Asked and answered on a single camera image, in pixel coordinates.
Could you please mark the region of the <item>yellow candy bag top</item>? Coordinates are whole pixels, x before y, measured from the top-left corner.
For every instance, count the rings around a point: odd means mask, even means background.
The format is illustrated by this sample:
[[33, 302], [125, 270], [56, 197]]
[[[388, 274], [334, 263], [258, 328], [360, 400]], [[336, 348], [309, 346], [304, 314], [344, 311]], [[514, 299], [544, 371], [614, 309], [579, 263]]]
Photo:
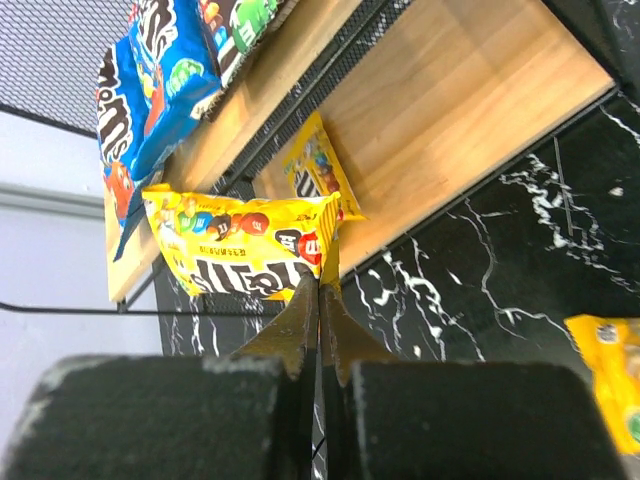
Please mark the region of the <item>yellow candy bag top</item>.
[[312, 112], [301, 126], [282, 167], [296, 197], [312, 198], [339, 192], [339, 219], [365, 219], [318, 111]]

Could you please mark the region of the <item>yellow candy bag under mug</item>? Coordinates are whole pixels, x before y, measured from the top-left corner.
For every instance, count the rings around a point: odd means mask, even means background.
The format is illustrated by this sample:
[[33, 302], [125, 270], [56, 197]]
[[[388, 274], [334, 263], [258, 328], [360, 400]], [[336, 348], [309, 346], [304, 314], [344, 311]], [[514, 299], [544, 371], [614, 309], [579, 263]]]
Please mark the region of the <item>yellow candy bag under mug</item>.
[[577, 315], [565, 320], [618, 451], [639, 453], [639, 320]]

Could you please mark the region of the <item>purple candy bag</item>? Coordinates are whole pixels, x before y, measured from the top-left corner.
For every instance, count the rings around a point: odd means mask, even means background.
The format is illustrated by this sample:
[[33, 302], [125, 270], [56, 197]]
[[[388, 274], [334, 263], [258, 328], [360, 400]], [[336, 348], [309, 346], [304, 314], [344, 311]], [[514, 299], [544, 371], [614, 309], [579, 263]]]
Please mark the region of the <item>purple candy bag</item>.
[[217, 72], [228, 89], [237, 71], [262, 37], [276, 30], [287, 14], [286, 1], [200, 1], [202, 19], [211, 34]]

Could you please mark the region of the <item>yellow candy bag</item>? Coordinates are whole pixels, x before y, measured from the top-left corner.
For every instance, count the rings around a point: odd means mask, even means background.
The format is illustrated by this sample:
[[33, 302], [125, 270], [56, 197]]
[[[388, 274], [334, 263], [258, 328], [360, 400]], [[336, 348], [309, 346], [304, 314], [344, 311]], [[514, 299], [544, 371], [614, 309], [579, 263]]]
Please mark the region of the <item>yellow candy bag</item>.
[[312, 112], [301, 126], [282, 167], [296, 197], [312, 198], [339, 192], [339, 219], [365, 219], [318, 111]]
[[577, 315], [565, 320], [618, 451], [639, 453], [639, 320]]
[[306, 274], [339, 284], [337, 193], [242, 201], [156, 184], [142, 197], [164, 260], [190, 296], [288, 301]]

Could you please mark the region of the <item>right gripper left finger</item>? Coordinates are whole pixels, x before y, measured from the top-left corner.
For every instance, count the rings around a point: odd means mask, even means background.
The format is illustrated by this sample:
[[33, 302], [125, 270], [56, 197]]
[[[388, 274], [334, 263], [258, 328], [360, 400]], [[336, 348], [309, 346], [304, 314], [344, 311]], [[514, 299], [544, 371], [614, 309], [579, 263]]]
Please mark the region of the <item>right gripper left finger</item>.
[[5, 479], [308, 479], [319, 285], [226, 357], [75, 356], [41, 376]]

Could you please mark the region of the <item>blue candy bag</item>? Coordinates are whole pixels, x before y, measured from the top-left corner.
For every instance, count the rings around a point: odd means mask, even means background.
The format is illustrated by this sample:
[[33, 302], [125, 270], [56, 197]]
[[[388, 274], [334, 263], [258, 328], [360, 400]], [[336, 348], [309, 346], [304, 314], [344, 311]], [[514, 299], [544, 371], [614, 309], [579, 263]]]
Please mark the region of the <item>blue candy bag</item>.
[[137, 1], [129, 41], [148, 114], [132, 166], [140, 181], [198, 126], [221, 80], [197, 1]]
[[161, 177], [160, 172], [155, 172], [141, 180], [133, 178], [148, 113], [129, 38], [123, 37], [107, 48], [96, 87], [96, 133], [102, 177], [119, 227], [114, 261], [122, 257], [127, 242], [146, 215], [142, 190]]

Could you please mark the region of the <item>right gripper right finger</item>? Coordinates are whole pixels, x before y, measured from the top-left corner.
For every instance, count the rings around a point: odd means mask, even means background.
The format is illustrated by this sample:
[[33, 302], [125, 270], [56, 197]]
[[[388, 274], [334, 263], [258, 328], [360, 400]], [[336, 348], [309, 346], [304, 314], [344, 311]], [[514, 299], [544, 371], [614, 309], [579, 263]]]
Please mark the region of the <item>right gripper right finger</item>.
[[319, 293], [331, 479], [621, 479], [593, 396], [547, 363], [402, 361]]

